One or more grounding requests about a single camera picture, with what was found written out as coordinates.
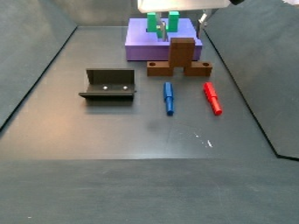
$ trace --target gray table surface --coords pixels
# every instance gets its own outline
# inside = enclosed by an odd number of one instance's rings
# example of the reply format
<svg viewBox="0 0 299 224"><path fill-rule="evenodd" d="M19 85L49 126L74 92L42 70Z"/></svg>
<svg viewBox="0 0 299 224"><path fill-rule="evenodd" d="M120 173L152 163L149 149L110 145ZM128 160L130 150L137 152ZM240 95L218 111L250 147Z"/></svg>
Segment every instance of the gray table surface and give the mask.
<svg viewBox="0 0 299 224"><path fill-rule="evenodd" d="M0 159L273 158L220 58L202 36L210 77L146 77L145 62L126 62L125 27L80 27L51 62L0 138ZM86 103L86 68L133 68L134 100ZM162 84L173 87L172 117ZM222 115L214 116L201 85L212 81Z"/></svg>
<svg viewBox="0 0 299 224"><path fill-rule="evenodd" d="M202 37L209 78L184 78L180 69L172 78L146 78L145 63L125 62L125 33L76 30L1 132L0 222L296 224L299 164L274 158L209 41ZM134 69L130 106L89 105L77 96L86 67ZM218 92L217 117L204 81Z"/></svg>

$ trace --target red peg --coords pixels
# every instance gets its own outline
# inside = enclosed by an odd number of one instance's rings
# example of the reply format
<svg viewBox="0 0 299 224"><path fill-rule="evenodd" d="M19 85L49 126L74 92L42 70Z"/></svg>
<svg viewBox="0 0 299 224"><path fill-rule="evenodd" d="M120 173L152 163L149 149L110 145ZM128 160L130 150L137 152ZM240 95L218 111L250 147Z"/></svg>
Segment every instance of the red peg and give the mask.
<svg viewBox="0 0 299 224"><path fill-rule="evenodd" d="M205 82L202 84L202 90L206 95L213 113L216 116L218 116L221 114L221 108L220 108L220 104L218 104L218 97L217 97L217 94L216 94L216 91L214 91L214 88L213 88L210 82Z"/></svg>

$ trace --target green block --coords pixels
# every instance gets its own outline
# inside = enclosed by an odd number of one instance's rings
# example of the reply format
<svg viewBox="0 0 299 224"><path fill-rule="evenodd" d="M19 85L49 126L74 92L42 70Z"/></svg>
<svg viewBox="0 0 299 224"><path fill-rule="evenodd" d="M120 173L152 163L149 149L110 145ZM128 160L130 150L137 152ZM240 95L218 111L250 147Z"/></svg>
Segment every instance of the green block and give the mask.
<svg viewBox="0 0 299 224"><path fill-rule="evenodd" d="M146 13L146 29L148 32L156 32L154 12Z"/></svg>
<svg viewBox="0 0 299 224"><path fill-rule="evenodd" d="M180 12L178 11L169 11L168 13L168 32L177 32L178 27L178 18L180 18Z"/></svg>

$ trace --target brown block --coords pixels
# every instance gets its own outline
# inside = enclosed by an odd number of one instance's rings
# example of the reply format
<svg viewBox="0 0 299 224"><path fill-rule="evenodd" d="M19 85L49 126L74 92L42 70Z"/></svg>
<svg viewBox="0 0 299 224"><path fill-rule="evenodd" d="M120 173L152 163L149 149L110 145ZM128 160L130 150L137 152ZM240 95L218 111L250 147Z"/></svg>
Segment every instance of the brown block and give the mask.
<svg viewBox="0 0 299 224"><path fill-rule="evenodd" d="M173 76L168 61L146 61L146 76Z"/></svg>
<svg viewBox="0 0 299 224"><path fill-rule="evenodd" d="M185 76L210 76L212 65L205 61L193 61L190 67L184 67Z"/></svg>
<svg viewBox="0 0 299 224"><path fill-rule="evenodd" d="M170 38L169 67L189 67L194 49L193 38Z"/></svg>

